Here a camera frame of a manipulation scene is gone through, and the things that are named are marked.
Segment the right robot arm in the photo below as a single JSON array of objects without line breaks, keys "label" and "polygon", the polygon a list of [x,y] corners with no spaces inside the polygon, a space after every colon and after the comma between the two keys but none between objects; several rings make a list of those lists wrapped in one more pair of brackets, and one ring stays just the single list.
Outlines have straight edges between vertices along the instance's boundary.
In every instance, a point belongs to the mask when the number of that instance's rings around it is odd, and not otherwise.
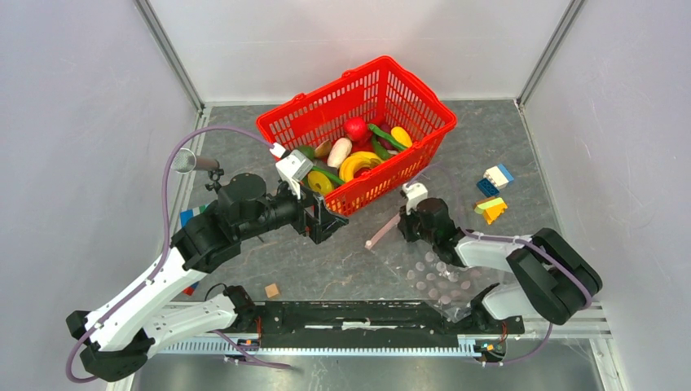
[{"label": "right robot arm", "polygon": [[514,275],[516,283],[494,284],[472,299],[470,319],[480,332],[492,332],[503,320],[524,315],[563,325],[587,309],[603,288],[599,274],[551,228],[519,236],[468,231],[455,224],[439,198],[403,206],[398,215],[403,238],[430,244],[446,267],[486,267]]}]

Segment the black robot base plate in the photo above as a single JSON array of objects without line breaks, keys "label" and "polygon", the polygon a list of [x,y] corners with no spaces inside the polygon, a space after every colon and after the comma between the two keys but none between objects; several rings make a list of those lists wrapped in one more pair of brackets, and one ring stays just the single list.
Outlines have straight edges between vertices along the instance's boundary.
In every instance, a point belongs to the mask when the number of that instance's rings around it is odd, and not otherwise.
[{"label": "black robot base plate", "polygon": [[421,301],[267,301],[227,333],[253,333],[262,348],[451,348],[459,336],[522,334],[523,319],[467,315],[452,322]]}]

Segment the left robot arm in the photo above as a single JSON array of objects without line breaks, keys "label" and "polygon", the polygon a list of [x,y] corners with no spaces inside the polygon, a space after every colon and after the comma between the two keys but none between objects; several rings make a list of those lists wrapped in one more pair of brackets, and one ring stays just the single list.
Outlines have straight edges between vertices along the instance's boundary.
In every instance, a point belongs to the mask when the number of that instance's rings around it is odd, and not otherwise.
[{"label": "left robot arm", "polygon": [[76,340],[68,359],[81,360],[88,380],[115,382],[179,341],[229,327],[246,332],[255,324],[256,310],[240,286],[182,310],[168,313],[165,306],[184,288],[238,256],[247,239],[292,226],[320,244],[347,222],[306,187],[292,192],[280,182],[276,193],[270,194],[260,176],[236,175],[218,188],[216,200],[190,218],[127,288],[97,310],[76,310],[67,317]]}]

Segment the clear zip top bag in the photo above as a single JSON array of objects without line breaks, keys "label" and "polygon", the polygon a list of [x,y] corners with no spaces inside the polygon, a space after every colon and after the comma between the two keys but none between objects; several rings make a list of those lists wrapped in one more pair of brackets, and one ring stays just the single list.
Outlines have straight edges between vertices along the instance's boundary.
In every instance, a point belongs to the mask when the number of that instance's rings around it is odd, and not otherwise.
[{"label": "clear zip top bag", "polygon": [[[444,261],[438,252],[449,249],[451,241],[461,234],[460,229],[443,213],[435,217],[437,232],[432,244],[423,240],[414,243],[416,249],[400,262],[405,281],[413,287],[427,304],[452,323],[468,318],[473,305],[471,300],[485,288],[501,282],[504,274],[484,267],[463,267]],[[389,220],[374,236],[365,241],[364,247],[373,250],[392,230],[398,230],[399,216]]]}]

